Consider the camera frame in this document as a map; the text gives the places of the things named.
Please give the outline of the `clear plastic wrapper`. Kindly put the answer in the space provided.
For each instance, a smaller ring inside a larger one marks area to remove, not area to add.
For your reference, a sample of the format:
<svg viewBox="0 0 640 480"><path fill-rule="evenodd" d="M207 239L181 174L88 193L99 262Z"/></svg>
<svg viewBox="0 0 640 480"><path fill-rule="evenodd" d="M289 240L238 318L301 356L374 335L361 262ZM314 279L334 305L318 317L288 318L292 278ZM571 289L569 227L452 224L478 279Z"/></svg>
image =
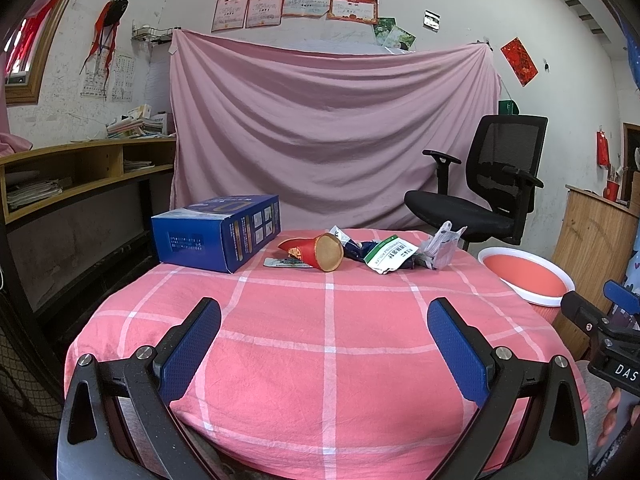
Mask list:
<svg viewBox="0 0 640 480"><path fill-rule="evenodd" d="M446 221L434 236L423 242L413 255L418 266L439 271L449 266L467 226L455 230L451 221Z"/></svg>

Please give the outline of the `red cup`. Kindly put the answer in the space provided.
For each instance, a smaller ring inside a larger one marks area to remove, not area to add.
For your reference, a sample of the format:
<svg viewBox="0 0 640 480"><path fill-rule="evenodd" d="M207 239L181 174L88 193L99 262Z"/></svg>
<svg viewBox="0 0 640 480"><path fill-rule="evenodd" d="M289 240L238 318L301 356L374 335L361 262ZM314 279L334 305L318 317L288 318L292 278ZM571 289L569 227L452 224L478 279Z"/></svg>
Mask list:
<svg viewBox="0 0 640 480"><path fill-rule="evenodd" d="M616 202L619 190L620 185L617 182L608 180L603 190L603 197L611 202Z"/></svg>

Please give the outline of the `green sign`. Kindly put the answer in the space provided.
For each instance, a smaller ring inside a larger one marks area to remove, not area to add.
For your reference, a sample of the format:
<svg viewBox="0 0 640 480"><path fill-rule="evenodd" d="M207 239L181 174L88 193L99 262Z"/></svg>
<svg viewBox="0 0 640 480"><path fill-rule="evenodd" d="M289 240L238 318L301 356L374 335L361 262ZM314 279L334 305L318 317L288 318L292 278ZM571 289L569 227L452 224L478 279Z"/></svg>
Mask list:
<svg viewBox="0 0 640 480"><path fill-rule="evenodd" d="M513 100L500 100L498 103L498 114L518 115L520 114L520 109L518 108L518 104Z"/></svg>

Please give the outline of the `pink hanging sheet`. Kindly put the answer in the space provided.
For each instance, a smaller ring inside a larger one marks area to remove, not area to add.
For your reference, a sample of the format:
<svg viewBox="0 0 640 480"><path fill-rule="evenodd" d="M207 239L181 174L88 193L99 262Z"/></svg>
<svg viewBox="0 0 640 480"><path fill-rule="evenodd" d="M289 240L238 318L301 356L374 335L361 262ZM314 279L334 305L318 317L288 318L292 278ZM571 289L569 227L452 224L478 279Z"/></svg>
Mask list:
<svg viewBox="0 0 640 480"><path fill-rule="evenodd" d="M465 157L495 114L486 44L399 54L286 50L182 30L169 50L171 203L277 195L285 229L412 229L423 151Z"/></svg>

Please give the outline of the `red tassel wall decoration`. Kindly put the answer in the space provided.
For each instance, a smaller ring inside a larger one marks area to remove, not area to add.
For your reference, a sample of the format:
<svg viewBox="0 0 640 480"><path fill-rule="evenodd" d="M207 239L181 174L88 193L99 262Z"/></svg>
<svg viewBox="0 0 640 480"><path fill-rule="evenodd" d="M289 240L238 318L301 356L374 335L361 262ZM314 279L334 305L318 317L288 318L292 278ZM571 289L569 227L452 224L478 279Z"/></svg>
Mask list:
<svg viewBox="0 0 640 480"><path fill-rule="evenodd" d="M127 0L108 0L94 23L91 47L82 66L86 66L90 58L95 55L100 58L105 51L103 69L105 79L110 76L111 62L116 49L117 29L127 8Z"/></svg>

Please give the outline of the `red cone snack wrapper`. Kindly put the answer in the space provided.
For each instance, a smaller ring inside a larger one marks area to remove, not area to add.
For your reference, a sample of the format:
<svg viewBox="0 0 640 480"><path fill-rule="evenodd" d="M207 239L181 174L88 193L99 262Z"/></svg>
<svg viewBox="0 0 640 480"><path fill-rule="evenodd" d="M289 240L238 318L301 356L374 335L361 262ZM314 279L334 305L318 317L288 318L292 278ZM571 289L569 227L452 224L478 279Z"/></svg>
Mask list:
<svg viewBox="0 0 640 480"><path fill-rule="evenodd" d="M313 238L290 238L281 242L278 247L290 257L326 273L335 271L344 259L343 245L331 233Z"/></svg>

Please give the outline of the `red paper wall poster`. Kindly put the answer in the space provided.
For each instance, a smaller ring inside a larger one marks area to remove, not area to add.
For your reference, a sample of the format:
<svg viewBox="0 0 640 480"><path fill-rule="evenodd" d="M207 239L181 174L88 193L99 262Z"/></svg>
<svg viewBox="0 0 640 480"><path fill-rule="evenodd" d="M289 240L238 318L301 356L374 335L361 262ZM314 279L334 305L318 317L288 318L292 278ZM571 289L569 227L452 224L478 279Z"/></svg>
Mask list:
<svg viewBox="0 0 640 480"><path fill-rule="evenodd" d="M501 52L522 87L526 87L538 75L537 66L518 37L505 44Z"/></svg>

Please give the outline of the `blue cardboard box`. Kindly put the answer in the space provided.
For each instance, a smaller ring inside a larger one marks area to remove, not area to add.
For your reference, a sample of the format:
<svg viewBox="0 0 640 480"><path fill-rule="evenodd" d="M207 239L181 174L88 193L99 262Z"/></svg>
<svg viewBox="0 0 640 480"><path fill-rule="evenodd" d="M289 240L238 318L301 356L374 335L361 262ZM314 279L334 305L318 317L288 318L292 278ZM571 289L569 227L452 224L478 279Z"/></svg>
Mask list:
<svg viewBox="0 0 640 480"><path fill-rule="evenodd" d="M176 266L233 273L281 232L277 195L214 197L157 214L158 258Z"/></svg>

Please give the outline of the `green white packet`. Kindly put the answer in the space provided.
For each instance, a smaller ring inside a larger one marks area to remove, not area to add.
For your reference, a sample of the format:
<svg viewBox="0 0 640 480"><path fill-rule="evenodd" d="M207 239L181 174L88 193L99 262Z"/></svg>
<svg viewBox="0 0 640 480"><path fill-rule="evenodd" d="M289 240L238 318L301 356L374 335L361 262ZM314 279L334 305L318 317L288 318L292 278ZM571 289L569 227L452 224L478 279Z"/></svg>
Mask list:
<svg viewBox="0 0 640 480"><path fill-rule="evenodd" d="M363 261L368 268L377 274L384 275L397 271L418 250L419 247L415 244L407 242L397 235L392 235L378 242L363 257Z"/></svg>

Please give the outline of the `black office chair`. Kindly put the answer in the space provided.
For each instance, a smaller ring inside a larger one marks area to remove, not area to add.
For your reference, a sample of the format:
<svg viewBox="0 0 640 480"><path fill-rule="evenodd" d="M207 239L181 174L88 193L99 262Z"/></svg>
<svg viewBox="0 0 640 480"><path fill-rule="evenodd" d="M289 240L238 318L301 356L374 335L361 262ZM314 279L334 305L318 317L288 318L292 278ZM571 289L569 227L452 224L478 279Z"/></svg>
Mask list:
<svg viewBox="0 0 640 480"><path fill-rule="evenodd" d="M449 221L464 229L469 246L495 238L521 244L527 216L535 208L538 179L548 119L530 115L487 115L477 126L468 157L458 159L424 150L436 164L437 191L409 191L407 208L429 226ZM463 165L469 190L484 200L485 207L449 193L449 167Z"/></svg>

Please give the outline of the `stack of books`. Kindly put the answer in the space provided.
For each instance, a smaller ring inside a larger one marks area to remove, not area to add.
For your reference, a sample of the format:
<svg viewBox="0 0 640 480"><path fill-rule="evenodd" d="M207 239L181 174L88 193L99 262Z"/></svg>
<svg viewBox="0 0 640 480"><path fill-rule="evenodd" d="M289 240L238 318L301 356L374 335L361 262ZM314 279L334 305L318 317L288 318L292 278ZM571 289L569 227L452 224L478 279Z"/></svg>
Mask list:
<svg viewBox="0 0 640 480"><path fill-rule="evenodd" d="M149 104L143 104L120 116L106 126L107 139L168 138L175 133L171 112L152 113Z"/></svg>

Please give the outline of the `red hanging ornament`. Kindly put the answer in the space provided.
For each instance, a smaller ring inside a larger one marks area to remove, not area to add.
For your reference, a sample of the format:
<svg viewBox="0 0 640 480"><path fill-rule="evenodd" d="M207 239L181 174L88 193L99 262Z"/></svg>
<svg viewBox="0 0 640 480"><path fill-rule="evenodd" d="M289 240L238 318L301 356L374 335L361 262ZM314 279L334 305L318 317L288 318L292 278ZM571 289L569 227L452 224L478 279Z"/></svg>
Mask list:
<svg viewBox="0 0 640 480"><path fill-rule="evenodd" d="M610 152L608 151L608 137L605 132L600 129L596 133L597 138L597 165L602 168L608 168L611 165Z"/></svg>

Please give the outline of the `pink checked tablecloth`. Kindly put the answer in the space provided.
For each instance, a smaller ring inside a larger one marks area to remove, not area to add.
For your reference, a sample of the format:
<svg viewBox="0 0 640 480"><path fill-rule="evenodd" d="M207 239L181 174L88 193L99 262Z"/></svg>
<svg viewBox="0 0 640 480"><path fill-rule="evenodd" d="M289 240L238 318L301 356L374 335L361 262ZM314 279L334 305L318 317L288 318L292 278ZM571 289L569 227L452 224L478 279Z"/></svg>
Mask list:
<svg viewBox="0 0 640 480"><path fill-rule="evenodd" d="M241 463L292 479L423 479L474 413L427 329L444 297L495 347L566 353L549 322L467 252L440 271L275 269L269 244L232 274L163 263L108 297L65 366L157 344L204 297L222 325L174 413Z"/></svg>

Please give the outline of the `white sachet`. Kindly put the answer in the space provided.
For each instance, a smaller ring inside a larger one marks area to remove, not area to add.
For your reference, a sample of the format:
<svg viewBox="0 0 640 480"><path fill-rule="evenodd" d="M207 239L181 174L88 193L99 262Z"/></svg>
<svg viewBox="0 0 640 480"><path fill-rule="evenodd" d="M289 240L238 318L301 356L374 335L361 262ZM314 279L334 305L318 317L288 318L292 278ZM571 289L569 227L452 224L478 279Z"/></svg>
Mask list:
<svg viewBox="0 0 640 480"><path fill-rule="evenodd" d="M288 258L265 258L264 266L267 268L277 268L277 269L311 269L311 265L308 263L304 263L299 259L288 257Z"/></svg>

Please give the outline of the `dark blue snack bag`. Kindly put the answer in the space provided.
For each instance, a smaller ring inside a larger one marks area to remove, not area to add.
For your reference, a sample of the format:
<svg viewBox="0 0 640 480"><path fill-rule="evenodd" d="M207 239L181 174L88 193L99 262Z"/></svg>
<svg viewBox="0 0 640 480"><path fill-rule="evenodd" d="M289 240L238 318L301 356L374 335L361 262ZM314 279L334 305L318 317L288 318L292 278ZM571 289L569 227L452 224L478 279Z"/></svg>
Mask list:
<svg viewBox="0 0 640 480"><path fill-rule="evenodd" d="M344 256L350 260L354 260L360 263L364 263L364 258L367 257L369 252L376 247L378 240L369 240L368 242L356 242L338 226L334 226L329 230L329 233L334 235L342 244L344 249Z"/></svg>

